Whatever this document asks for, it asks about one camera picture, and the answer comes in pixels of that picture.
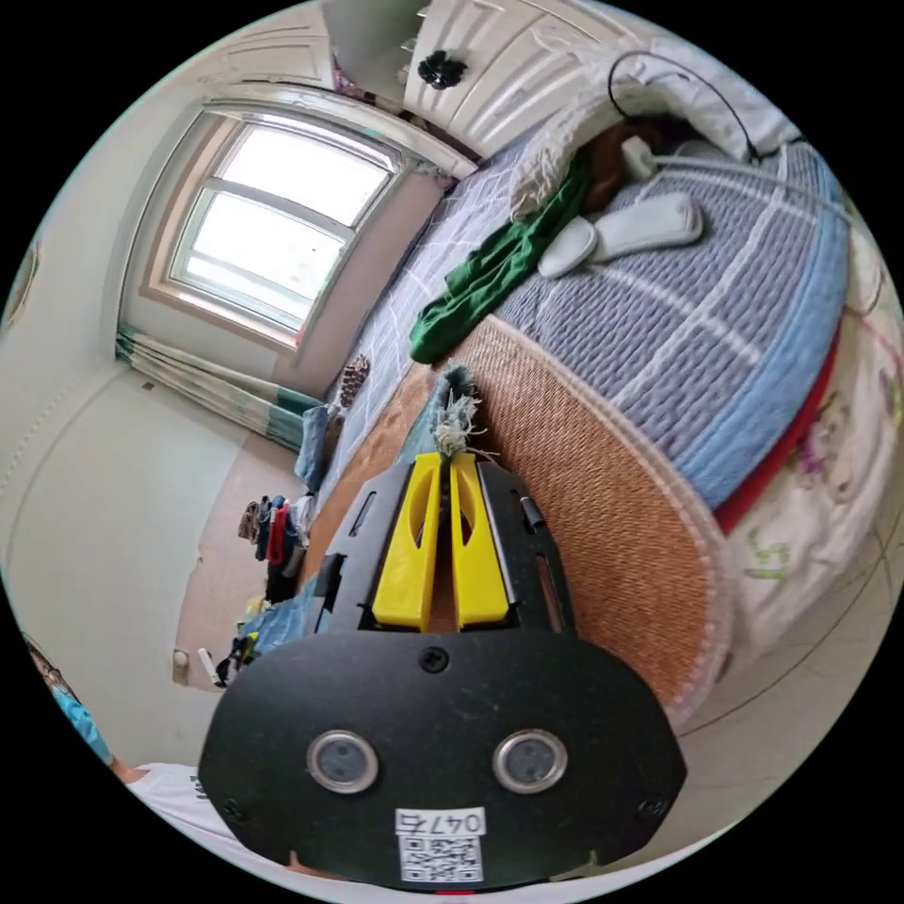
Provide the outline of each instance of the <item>window frame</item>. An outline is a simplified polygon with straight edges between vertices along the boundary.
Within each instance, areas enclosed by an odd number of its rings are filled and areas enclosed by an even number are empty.
[[[369,203],[359,212],[354,224],[351,227],[345,226],[302,204],[259,189],[230,183],[221,177],[220,174],[229,167],[254,128],[313,137],[376,163],[386,170],[386,176]],[[192,314],[202,319],[232,332],[250,336],[277,350],[296,350],[301,335],[316,319],[371,218],[408,173],[408,156],[395,145],[376,141],[337,122],[281,109],[242,104],[206,107],[189,128],[184,144],[187,147],[181,145],[170,161],[174,167],[182,162],[182,167],[179,168],[181,172],[157,223],[148,265],[141,281],[142,294],[183,310],[188,308]],[[191,243],[218,191],[262,203],[327,234],[341,236],[345,241],[317,298],[310,299],[311,307],[304,321],[278,312],[272,306],[240,292],[224,292],[219,288],[214,290],[209,285],[205,286],[201,280],[185,279],[185,266],[192,253]],[[243,271],[241,275],[261,281],[261,277],[256,274],[245,274]],[[284,287],[275,284],[270,287],[290,297]]]

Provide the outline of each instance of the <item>window sill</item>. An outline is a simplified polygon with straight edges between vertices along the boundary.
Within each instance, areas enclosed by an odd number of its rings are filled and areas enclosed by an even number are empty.
[[[240,311],[216,304],[214,301],[172,284],[165,287],[145,284],[141,286],[140,294],[146,299],[159,301],[176,311],[182,311],[184,314],[204,320],[215,327],[280,354],[294,357],[298,350],[299,338],[304,332],[304,327],[295,333],[285,327],[262,323],[255,317],[243,315]]]

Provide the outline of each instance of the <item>frayed rope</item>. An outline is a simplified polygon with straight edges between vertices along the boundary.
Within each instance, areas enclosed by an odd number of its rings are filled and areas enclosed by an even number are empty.
[[[474,422],[479,404],[480,399],[474,395],[461,395],[455,398],[451,392],[449,393],[448,404],[437,412],[436,425],[433,428],[433,440],[441,458],[448,460],[462,452],[471,452],[492,461],[492,456],[498,454],[484,452],[468,444],[472,436],[480,436],[487,432],[475,429]]]

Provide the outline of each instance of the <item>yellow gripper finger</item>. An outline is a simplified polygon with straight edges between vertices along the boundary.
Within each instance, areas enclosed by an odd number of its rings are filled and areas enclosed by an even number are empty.
[[[373,614],[379,624],[427,631],[440,524],[440,456],[419,455],[395,519]]]
[[[501,622],[509,613],[490,516],[480,489],[475,458],[460,453],[449,467],[452,502],[452,577],[459,629]],[[470,536],[464,537],[462,518]]]

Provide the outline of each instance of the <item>window pane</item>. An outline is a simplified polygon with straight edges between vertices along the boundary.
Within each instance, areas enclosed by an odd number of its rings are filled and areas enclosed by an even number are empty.
[[[330,144],[274,129],[251,129],[222,173],[351,226],[388,179],[385,169]]]
[[[284,295],[269,286],[247,279],[223,266],[211,264],[210,261],[205,261],[200,257],[188,258],[186,270],[191,276],[202,280],[215,292],[223,289],[241,292],[243,295],[260,301],[261,304],[265,304],[267,307],[275,308],[277,311],[288,314],[299,323],[304,323],[311,312],[311,302],[307,299]]]
[[[316,299],[343,243],[278,211],[218,193],[192,248]]]

